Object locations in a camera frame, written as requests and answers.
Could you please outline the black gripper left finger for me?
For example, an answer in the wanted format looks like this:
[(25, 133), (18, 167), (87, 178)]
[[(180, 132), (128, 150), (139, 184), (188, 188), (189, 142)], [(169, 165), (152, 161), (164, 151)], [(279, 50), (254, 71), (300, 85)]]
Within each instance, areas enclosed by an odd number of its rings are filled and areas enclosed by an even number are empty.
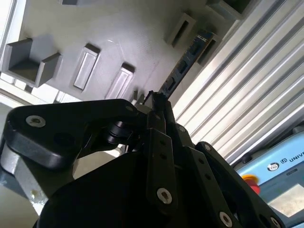
[[(69, 180), (68, 171), (78, 158), (119, 144), (131, 148), (123, 155), (164, 154), (174, 166), (172, 141), (166, 133), (166, 102), (165, 95), (150, 92), (144, 101), (147, 113), (123, 99), (19, 107), (7, 117), (4, 140), (8, 151), (51, 173), (54, 183), (53, 191), (47, 194), (49, 201), (60, 188), (74, 182)], [(171, 190), (157, 190), (160, 201), (169, 206), (164, 214), (178, 209), (172, 202), (175, 193), (176, 181)]]

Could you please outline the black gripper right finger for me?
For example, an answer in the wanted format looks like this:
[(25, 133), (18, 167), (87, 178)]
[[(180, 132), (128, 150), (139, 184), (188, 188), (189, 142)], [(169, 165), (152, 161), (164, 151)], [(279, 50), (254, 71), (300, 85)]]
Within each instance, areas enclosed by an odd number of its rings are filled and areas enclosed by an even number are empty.
[(283, 221), (208, 143), (194, 145), (175, 122), (171, 103), (164, 108), (182, 196), (194, 227), (283, 228)]

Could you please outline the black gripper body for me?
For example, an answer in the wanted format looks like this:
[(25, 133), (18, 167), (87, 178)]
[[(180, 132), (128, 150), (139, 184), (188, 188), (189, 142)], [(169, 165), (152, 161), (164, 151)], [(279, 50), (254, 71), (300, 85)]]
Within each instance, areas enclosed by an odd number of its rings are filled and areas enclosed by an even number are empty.
[(178, 209), (157, 196), (176, 181), (172, 160), (164, 154), (123, 155), (60, 188), (46, 203), (39, 228), (213, 228), (214, 216), (198, 192), (190, 202), (180, 192), (172, 195)]

